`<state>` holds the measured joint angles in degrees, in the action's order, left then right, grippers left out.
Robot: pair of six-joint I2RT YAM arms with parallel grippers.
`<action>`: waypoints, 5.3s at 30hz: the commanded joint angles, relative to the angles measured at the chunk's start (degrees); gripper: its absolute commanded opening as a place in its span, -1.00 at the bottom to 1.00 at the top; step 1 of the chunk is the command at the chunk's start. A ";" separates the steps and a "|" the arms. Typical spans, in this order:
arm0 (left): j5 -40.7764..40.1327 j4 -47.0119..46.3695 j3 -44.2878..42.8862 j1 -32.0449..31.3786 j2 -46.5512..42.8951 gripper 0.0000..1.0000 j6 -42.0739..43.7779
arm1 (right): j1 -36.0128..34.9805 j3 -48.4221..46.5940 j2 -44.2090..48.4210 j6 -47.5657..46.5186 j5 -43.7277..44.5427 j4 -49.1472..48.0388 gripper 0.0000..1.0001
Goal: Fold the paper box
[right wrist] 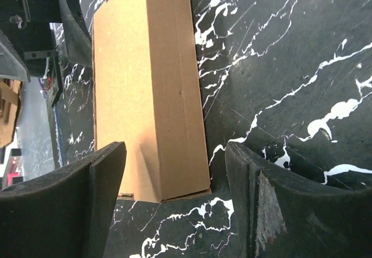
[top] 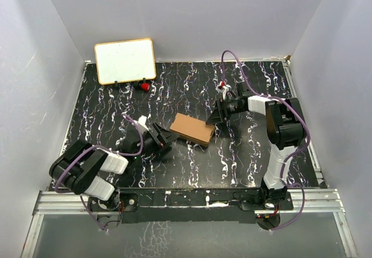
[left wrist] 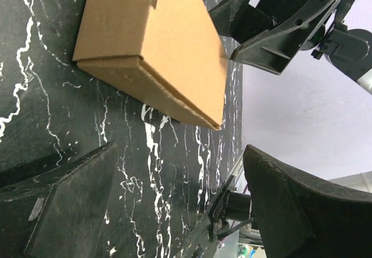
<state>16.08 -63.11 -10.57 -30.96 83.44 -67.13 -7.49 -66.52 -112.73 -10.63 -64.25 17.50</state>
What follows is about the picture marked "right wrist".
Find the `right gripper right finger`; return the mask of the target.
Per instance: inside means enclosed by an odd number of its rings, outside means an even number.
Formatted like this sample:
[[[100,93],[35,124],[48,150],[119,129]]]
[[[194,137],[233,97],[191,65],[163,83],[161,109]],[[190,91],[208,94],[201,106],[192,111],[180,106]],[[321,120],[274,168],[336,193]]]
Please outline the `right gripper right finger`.
[[[370,257],[371,189],[329,187],[229,142],[241,257]]]

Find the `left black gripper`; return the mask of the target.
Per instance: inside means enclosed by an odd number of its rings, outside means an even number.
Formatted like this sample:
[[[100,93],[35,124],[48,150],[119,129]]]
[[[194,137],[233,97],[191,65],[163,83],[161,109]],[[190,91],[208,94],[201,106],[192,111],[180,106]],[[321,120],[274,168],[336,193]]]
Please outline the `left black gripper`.
[[[69,62],[91,66],[92,39],[79,0],[1,0],[1,78],[46,77],[51,106],[63,92],[53,23],[63,25]]]

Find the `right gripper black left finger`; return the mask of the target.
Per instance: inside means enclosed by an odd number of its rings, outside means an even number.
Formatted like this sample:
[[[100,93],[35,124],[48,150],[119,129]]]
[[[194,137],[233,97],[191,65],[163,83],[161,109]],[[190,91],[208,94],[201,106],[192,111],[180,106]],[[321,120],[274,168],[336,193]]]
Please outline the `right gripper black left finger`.
[[[2,257],[102,257],[126,165],[104,148],[1,191]]]

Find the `brown cardboard box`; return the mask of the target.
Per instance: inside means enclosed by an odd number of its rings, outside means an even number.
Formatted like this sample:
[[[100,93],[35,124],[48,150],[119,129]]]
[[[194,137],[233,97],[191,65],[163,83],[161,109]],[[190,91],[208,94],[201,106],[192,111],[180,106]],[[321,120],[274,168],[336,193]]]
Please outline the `brown cardboard box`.
[[[190,0],[107,0],[93,17],[95,147],[126,143],[118,197],[208,195]]]

